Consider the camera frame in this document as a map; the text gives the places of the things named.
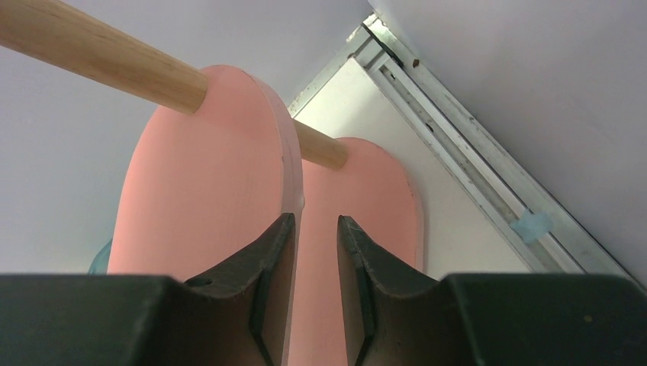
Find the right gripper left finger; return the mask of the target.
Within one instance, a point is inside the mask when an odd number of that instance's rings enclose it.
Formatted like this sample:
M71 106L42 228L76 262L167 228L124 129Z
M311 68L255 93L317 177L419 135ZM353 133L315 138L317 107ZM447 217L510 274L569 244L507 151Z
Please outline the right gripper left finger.
M279 365L296 220L180 282L154 275L1 278L3 365Z

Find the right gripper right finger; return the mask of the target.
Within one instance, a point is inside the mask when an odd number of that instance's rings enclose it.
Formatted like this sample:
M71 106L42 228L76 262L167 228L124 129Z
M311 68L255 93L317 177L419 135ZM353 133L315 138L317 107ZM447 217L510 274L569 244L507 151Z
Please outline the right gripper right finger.
M351 365L644 365L646 294L600 274L455 273L436 281L337 224Z

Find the pink three-tier shelf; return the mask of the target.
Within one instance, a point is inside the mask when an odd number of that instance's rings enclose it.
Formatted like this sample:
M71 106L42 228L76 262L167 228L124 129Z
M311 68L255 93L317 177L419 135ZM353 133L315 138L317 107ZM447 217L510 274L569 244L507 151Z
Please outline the pink three-tier shelf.
M3 1L1 44L157 103L127 170L104 275L183 282L296 220L283 365L293 319L346 356L337 224L352 217L417 270L420 201L402 164L368 140L293 120L263 81L233 66L197 70L60 1Z

